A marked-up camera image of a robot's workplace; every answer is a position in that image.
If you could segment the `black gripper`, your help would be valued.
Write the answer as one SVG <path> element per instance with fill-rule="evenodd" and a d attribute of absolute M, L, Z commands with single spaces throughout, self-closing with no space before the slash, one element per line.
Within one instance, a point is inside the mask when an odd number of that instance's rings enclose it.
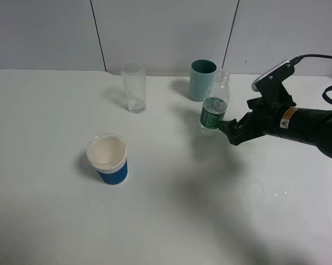
<path fill-rule="evenodd" d="M 279 135 L 279 123 L 282 115 L 288 108 L 295 107 L 296 103 L 290 99 L 288 102 L 275 103 L 270 106 L 263 97 L 250 99 L 247 105 L 251 112 L 245 114 L 240 121 L 220 121 L 219 130 L 223 132 L 232 145 L 240 145 L 264 135 L 281 137 Z"/>

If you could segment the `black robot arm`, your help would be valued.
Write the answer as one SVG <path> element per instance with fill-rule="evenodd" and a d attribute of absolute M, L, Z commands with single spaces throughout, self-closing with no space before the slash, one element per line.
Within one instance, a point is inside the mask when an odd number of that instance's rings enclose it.
<path fill-rule="evenodd" d="M 294 102 L 270 106 L 262 97 L 247 104 L 252 111 L 239 121 L 219 122 L 232 145 L 270 135 L 315 146 L 332 158 L 332 110 L 297 108 Z"/>

